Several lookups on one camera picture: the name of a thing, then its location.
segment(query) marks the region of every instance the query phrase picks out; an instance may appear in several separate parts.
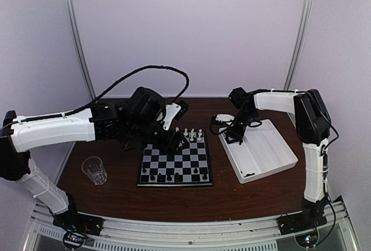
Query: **white wall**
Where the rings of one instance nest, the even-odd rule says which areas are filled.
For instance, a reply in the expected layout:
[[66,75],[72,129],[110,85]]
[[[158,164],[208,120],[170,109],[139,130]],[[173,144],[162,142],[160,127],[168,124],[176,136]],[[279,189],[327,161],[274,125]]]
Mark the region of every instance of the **white wall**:
[[[64,0],[0,0],[0,26],[0,118],[7,110],[37,115],[88,101]],[[52,180],[67,146],[31,151]],[[26,190],[0,179],[0,250],[20,250],[33,204]]]
[[371,246],[371,0],[314,0],[292,88],[317,88],[340,139],[330,185],[344,197],[362,250]]
[[[303,0],[74,0],[96,93],[129,71],[166,64],[190,76],[187,96],[226,96],[243,86],[282,88]],[[108,96],[139,86],[175,95],[184,81],[142,72]]]

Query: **glass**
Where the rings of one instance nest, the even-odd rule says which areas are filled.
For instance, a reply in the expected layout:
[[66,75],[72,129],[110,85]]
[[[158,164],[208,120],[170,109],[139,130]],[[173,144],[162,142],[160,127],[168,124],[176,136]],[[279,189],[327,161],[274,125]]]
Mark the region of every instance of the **glass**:
[[81,165],[81,170],[95,185],[102,185],[107,181],[107,172],[99,157],[88,157]]

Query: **vertical metal pole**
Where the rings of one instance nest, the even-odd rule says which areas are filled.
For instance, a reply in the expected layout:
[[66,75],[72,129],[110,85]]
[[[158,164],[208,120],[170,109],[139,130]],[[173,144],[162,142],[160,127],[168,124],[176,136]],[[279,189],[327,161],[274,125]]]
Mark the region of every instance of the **vertical metal pole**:
[[74,3],[73,0],[66,0],[67,3],[67,9],[68,9],[68,15],[70,17],[70,23],[72,28],[72,36],[74,38],[74,45],[76,49],[76,53],[78,56],[78,60],[80,63],[81,71],[83,78],[85,80],[85,84],[88,87],[88,91],[90,94],[90,98],[94,99],[96,97],[96,94],[94,92],[92,80],[90,78],[89,70],[86,65],[85,56],[82,50],[82,44],[80,39],[80,34],[77,27],[77,21],[76,21],[76,15],[75,15],[75,9],[74,9]]
[[300,52],[303,47],[304,35],[307,29],[309,15],[311,13],[312,2],[313,0],[304,0],[303,2],[303,10],[301,11],[299,30],[297,32],[296,43],[295,43],[294,52],[292,54],[292,58],[290,62],[289,72],[286,77],[285,86],[283,87],[284,90],[290,89],[290,86],[291,86],[291,83],[292,83],[292,80],[295,74],[295,69],[299,61]]

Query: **wooden table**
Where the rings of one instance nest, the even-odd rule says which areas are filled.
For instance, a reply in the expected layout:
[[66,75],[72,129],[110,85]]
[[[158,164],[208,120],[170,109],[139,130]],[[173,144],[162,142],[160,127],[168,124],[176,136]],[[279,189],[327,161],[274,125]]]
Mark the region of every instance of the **wooden table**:
[[[217,221],[251,219],[301,209],[305,187],[305,160],[300,140],[289,117],[262,111],[269,118],[299,161],[292,169],[251,183],[240,184],[219,138],[209,132],[211,116],[236,114],[228,99],[185,99],[190,109],[173,126],[208,131],[214,185],[212,187],[137,187],[140,151],[122,152],[119,142],[78,142],[59,181],[71,193],[81,212],[149,221]],[[103,160],[108,180],[94,185],[82,172],[90,156]]]

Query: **robotic arm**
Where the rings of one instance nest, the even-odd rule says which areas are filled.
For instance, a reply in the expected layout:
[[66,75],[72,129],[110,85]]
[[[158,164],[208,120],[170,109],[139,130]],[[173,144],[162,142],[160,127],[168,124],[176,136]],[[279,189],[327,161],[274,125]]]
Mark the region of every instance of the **robotic arm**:
[[94,104],[67,116],[66,112],[61,116],[24,117],[9,111],[0,131],[0,177],[16,181],[47,205],[55,225],[66,231],[83,234],[88,230],[89,234],[99,235],[102,219],[79,214],[73,197],[40,171],[29,150],[68,141],[117,139],[151,143],[164,152],[175,152],[182,138],[170,124],[187,110],[184,101],[165,104],[155,91],[139,87],[127,102]]
[[303,142],[306,165],[306,185],[302,201],[302,212],[278,219],[282,234],[296,232],[297,223],[301,230],[313,228],[315,223],[325,224],[323,210],[327,204],[327,146],[330,135],[330,116],[321,95],[315,89],[307,92],[278,90],[255,90],[246,93],[242,88],[234,89],[229,99],[239,109],[236,117],[218,115],[212,123],[227,123],[225,134],[228,144],[242,143],[248,126],[254,127],[258,110],[272,110],[295,116],[296,133]]

